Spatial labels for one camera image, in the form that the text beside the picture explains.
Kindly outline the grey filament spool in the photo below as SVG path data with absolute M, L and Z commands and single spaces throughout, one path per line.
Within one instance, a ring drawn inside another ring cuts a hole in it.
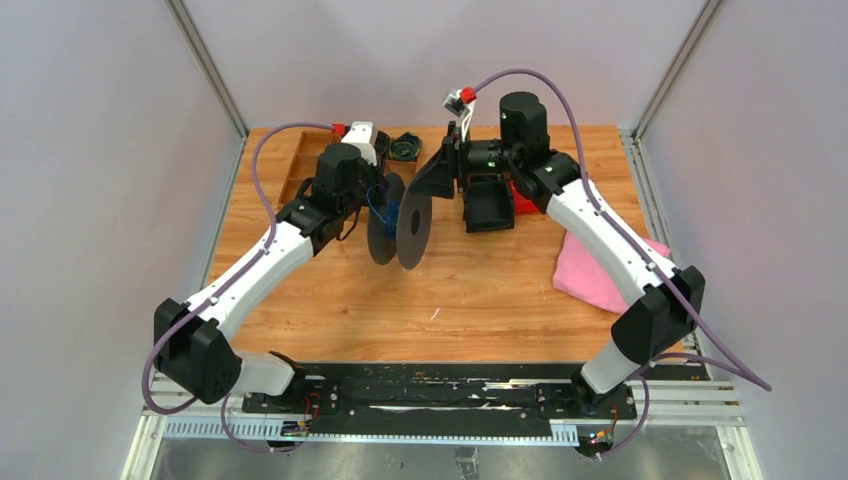
M 368 206 L 368 251 L 378 265 L 397 258 L 405 270 L 412 270 L 419 265 L 429 241 L 432 199 L 408 192 L 396 173 L 385 176 L 389 182 L 388 205 Z

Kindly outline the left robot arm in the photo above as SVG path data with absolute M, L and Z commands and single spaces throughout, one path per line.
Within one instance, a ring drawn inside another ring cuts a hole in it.
M 247 317 L 291 273 L 329 243 L 345 240 L 360 214 L 399 204 L 402 178 L 371 164 L 352 144 L 336 143 L 313 176 L 274 214 L 269 228 L 223 275 L 187 300 L 165 299 L 154 313 L 154 348 L 145 366 L 214 404 L 236 393 L 263 393 L 283 413 L 298 411 L 306 386 L 297 364 L 275 354 L 239 353 L 232 339 Z

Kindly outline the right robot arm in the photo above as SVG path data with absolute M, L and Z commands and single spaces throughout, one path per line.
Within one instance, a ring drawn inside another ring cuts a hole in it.
M 650 248 L 603 200 L 579 160 L 551 147 L 547 110 L 537 95 L 517 91 L 500 99 L 500 136 L 493 140 L 470 137 L 476 100 L 471 87 L 446 97 L 444 107 L 458 119 L 402 197 L 397 255 L 406 269 L 419 264 L 433 198 L 457 192 L 474 229 L 512 227 L 506 207 L 514 193 L 561 225 L 599 262 L 626 305 L 609 342 L 571 378 L 574 408 L 598 416 L 632 374 L 695 330 L 705 279 L 696 267 L 680 269 Z

